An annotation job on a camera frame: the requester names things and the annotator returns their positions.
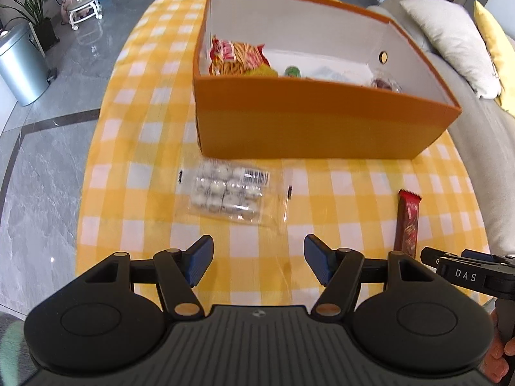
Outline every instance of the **hand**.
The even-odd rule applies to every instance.
[[[495,327],[495,337],[483,360],[482,372],[492,382],[499,383],[508,373],[508,363],[504,358],[504,354],[507,356],[515,356],[515,338],[512,338],[504,345],[501,341],[499,330],[497,329],[497,311],[494,310],[490,316],[493,321],[493,326]]]

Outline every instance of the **sofa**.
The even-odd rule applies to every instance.
[[[384,0],[368,10],[391,18],[408,33],[454,93],[463,112],[450,125],[449,133],[467,168],[490,251],[515,255],[515,118],[495,100],[476,98],[468,82],[438,55],[400,1]],[[515,41],[510,38],[510,42],[515,48]]]

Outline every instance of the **red snack package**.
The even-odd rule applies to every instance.
[[[262,53],[263,47],[264,45],[224,41],[213,36],[209,52],[209,73],[212,76],[238,76],[259,68],[261,64],[270,66]]]
[[[407,190],[398,192],[397,230],[394,251],[402,251],[411,258],[417,254],[419,204],[422,198]]]

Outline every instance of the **orange box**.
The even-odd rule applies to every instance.
[[[264,44],[280,75],[288,65],[308,77],[330,68],[348,83],[210,76],[213,35]],[[370,87],[378,70],[402,92]],[[201,151],[222,159],[412,159],[462,112],[391,19],[336,0],[207,0],[193,85]]]

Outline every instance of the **plastic bag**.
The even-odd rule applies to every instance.
[[[370,82],[371,87],[382,88],[383,90],[390,90],[393,92],[402,92],[401,87],[397,84],[397,81],[387,72],[376,70],[374,77]]]
[[[315,78],[315,79],[323,79],[325,81],[336,81],[339,83],[351,83],[352,80],[343,74],[340,74],[339,72],[334,71],[333,69],[322,66],[315,71],[313,71],[311,74],[307,74],[306,77],[308,78]]]
[[[277,170],[201,158],[194,171],[181,175],[189,214],[276,228],[285,223],[288,189]]]

